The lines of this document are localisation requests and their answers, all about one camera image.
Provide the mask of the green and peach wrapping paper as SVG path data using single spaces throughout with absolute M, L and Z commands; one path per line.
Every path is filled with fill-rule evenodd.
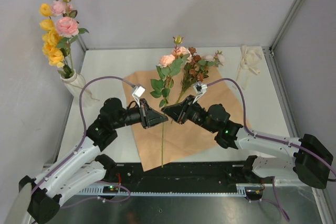
M 205 83 L 218 80 L 222 77 L 232 78 L 229 70 L 220 66 L 211 67 L 210 77 Z M 158 73 L 153 66 L 140 68 L 136 65 L 125 74 L 127 80 L 134 84 L 141 84 L 146 88 L 142 96 L 155 110 L 159 110 L 161 99 L 153 98 L 149 92 L 152 91 L 150 79 L 158 79 Z M 173 78 L 174 87 L 169 96 L 169 103 L 173 104 L 178 99 L 181 90 L 181 79 L 183 73 Z M 233 85 L 230 82 L 222 81 L 207 89 L 198 103 L 205 109 L 212 104 L 221 103 L 225 110 L 231 115 L 230 120 L 243 124 L 243 109 L 240 98 L 232 92 Z M 183 125 L 169 121 L 150 129 L 143 129 L 140 124 L 127 126 L 118 137 L 120 144 L 119 162 L 140 162 L 144 171 L 162 165 L 162 129 L 164 127 L 163 141 L 163 164 L 170 162 L 191 162 L 191 161 L 241 161 L 250 154 L 247 150 L 236 150 L 233 148 L 221 148 L 212 134 L 205 129 L 187 121 Z

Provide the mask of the brown rose stem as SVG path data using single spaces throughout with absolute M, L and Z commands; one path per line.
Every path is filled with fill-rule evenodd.
M 186 64 L 183 67 L 183 78 L 181 81 L 181 91 L 178 96 L 178 99 L 175 103 L 179 103 L 184 93 L 189 89 L 193 84 L 198 81 L 203 81 L 208 78 L 208 69 L 210 62 L 213 61 L 214 57 L 212 55 L 203 56 L 197 54 L 194 47 L 180 47 L 176 51 L 178 56 L 185 56 L 189 54 Z

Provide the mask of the peach rose stem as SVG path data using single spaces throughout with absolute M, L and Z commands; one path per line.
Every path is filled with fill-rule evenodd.
M 172 53 L 162 56 L 156 66 L 159 79 L 151 79 L 153 90 L 150 95 L 161 99 L 160 108 L 164 108 L 169 104 L 169 95 L 174 86 L 173 77 L 178 75 L 182 68 L 191 61 L 190 51 L 181 46 L 183 39 L 180 35 L 173 37 L 174 48 Z

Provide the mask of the pale pink blossom stem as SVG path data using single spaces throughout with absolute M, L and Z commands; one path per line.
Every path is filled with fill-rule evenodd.
M 203 61 L 204 66 L 219 67 L 224 65 L 225 57 L 223 56 L 223 52 L 218 50 L 214 55 L 202 56 L 201 60 Z

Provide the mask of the cream printed ribbon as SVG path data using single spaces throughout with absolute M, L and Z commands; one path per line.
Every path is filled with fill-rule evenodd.
M 242 45 L 236 82 L 243 90 L 247 88 L 250 76 L 260 74 L 258 65 L 262 61 L 262 56 L 263 53 L 260 48 Z

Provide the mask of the pink peony stem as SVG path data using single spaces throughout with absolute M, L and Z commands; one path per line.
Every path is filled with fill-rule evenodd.
M 88 33 L 89 30 L 83 27 L 80 27 L 80 23 L 76 20 L 78 11 L 73 7 L 72 3 L 70 8 L 73 8 L 73 11 L 70 12 L 69 16 L 59 16 L 59 19 L 56 21 L 56 31 L 62 39 L 57 45 L 57 48 L 60 48 L 61 52 L 65 56 L 65 66 L 63 68 L 58 68 L 58 73 L 63 78 L 70 78 L 75 71 L 74 63 L 71 55 L 71 45 L 78 40 L 79 36 L 85 33 Z

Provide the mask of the yellow rose stem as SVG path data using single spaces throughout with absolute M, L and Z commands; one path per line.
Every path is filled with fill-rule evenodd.
M 41 4 L 39 13 L 45 17 L 45 19 L 39 23 L 40 28 L 45 31 L 42 35 L 42 40 L 44 42 L 42 52 L 47 57 L 51 66 L 63 68 L 65 66 L 65 56 L 60 48 L 57 48 L 62 36 L 56 31 L 56 25 L 52 20 L 52 17 L 56 16 L 52 9 L 52 5 L 46 3 Z

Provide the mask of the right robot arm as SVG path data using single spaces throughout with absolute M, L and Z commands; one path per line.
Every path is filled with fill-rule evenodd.
M 313 135 L 302 138 L 261 135 L 231 121 L 221 104 L 202 108 L 189 95 L 183 102 L 162 108 L 162 112 L 178 124 L 191 121 L 214 133 L 214 140 L 222 148 L 251 150 L 268 157 L 250 156 L 242 169 L 243 179 L 254 183 L 259 178 L 298 179 L 317 189 L 325 189 L 330 181 L 329 167 L 333 155 Z

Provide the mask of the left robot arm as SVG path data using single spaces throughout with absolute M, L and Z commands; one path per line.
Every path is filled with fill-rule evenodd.
M 74 194 L 97 181 L 112 181 L 116 163 L 103 151 L 117 138 L 117 129 L 134 124 L 148 129 L 166 121 L 167 116 L 151 108 L 146 99 L 127 108 L 118 98 L 107 99 L 66 156 L 34 178 L 25 176 L 19 181 L 20 190 L 26 185 L 32 188 L 27 212 L 36 223 L 47 223 Z

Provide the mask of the white ribbed ceramic vase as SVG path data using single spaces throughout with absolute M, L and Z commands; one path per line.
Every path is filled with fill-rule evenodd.
M 70 78 L 60 78 L 68 91 L 73 95 L 75 102 L 79 104 L 80 93 L 82 88 L 86 85 L 83 75 L 74 71 L 74 74 Z M 87 108 L 94 105 L 96 102 L 99 102 L 99 100 L 93 96 L 92 92 L 88 88 L 86 88 L 82 94 L 81 102 L 82 106 Z

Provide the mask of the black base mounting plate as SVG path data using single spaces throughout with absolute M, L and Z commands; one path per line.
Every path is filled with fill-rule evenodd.
M 270 184 L 271 178 L 245 170 L 243 161 L 169 163 L 146 172 L 140 163 L 118 163 L 103 181 L 120 182 L 131 192 L 228 193 L 236 184 Z

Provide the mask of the right aluminium table rail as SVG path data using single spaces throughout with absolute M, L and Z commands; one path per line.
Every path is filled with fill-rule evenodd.
M 280 107 L 283 112 L 289 133 L 291 136 L 299 137 L 302 134 L 295 122 L 295 117 L 290 106 L 288 94 L 275 59 L 275 53 L 270 49 L 270 47 L 267 46 L 263 46 L 262 51 L 272 78 L 272 82 L 275 86 L 276 94 L 280 102 Z

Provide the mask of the right aluminium frame post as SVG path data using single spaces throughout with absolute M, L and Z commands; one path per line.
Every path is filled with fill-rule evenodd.
M 291 4 L 283 22 L 281 23 L 280 28 L 278 29 L 272 43 L 269 46 L 269 50 L 271 52 L 274 52 L 277 46 L 279 45 L 280 41 L 282 40 L 288 28 L 290 27 L 291 23 L 293 22 L 294 18 L 299 12 L 304 1 L 305 0 L 294 0 L 293 3 Z

